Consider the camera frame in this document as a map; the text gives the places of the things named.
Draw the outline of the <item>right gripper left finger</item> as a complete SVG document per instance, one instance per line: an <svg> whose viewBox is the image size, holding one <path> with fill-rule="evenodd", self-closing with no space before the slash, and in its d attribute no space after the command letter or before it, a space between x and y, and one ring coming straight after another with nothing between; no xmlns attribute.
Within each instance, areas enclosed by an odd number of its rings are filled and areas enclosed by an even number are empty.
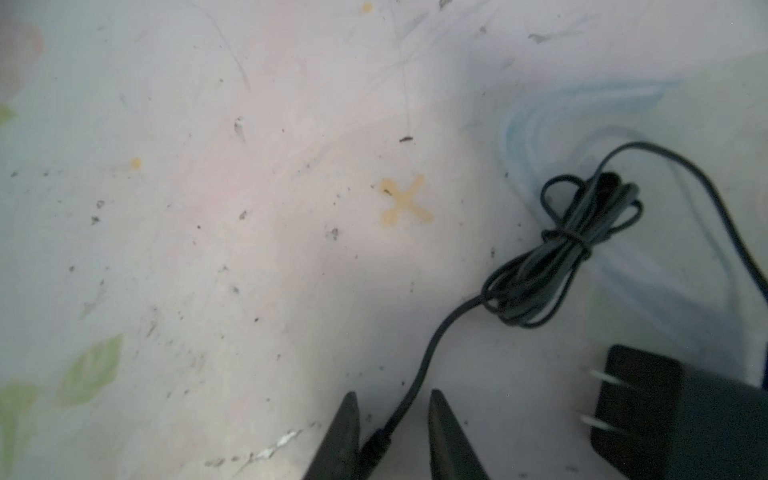
<svg viewBox="0 0 768 480"><path fill-rule="evenodd" d="M304 480L354 480L360 471L360 411L355 392L348 392L305 472Z"/></svg>

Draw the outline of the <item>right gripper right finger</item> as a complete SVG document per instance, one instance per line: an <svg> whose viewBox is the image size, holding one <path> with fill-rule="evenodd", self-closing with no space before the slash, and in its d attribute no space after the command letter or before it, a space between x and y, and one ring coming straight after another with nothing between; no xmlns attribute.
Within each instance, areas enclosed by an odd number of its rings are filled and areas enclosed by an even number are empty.
<svg viewBox="0 0 768 480"><path fill-rule="evenodd" d="M489 479L445 395L438 389L430 394L428 434L433 479Z"/></svg>

